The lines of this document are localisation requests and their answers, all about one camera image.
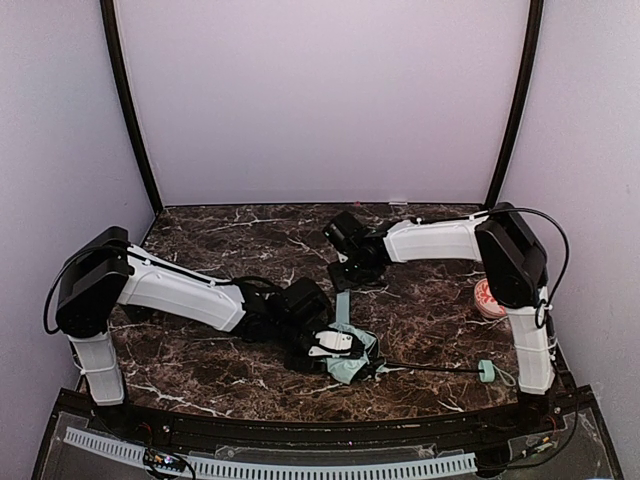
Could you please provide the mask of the mint and black folding umbrella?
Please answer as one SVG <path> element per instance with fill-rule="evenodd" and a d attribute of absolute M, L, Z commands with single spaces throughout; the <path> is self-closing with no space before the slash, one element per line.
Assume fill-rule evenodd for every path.
<path fill-rule="evenodd" d="M 335 321 L 314 334 L 315 343 L 309 358 L 336 381 L 350 385 L 354 381 L 374 378 L 378 374 L 401 370 L 430 373 L 469 374 L 482 383 L 501 380 L 507 387 L 515 387 L 516 380 L 490 360 L 479 360 L 474 368 L 441 367 L 387 360 L 379 350 L 379 338 L 373 332 L 355 327 L 350 320 L 350 292 L 336 295 Z"/>

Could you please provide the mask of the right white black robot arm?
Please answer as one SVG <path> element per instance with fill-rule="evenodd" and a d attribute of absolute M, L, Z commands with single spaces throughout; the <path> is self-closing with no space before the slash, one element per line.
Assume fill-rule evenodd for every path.
<path fill-rule="evenodd" d="M 549 312 L 557 287 L 547 253 L 524 217 L 508 202 L 452 219 L 409 219 L 366 226 L 343 211 L 323 234 L 339 258 L 328 267 L 336 290 L 378 280 L 392 263 L 470 260 L 482 264 L 490 293 L 504 307 L 518 361 L 518 388 L 546 394 L 555 379 L 555 338 Z"/>

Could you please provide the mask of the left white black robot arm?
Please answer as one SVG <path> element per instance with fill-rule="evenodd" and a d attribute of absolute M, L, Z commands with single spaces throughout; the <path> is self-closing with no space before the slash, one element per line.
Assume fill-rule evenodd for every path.
<path fill-rule="evenodd" d="M 193 320 L 248 341 L 278 342 L 304 366 L 332 355 L 338 334 L 330 303 L 311 279 L 282 287 L 259 276 L 230 280 L 196 273 L 131 243 L 112 226 L 70 256 L 56 275 L 43 312 L 48 334 L 73 347 L 93 401 L 124 403 L 127 389 L 108 327 L 115 306 L 150 309 Z"/>

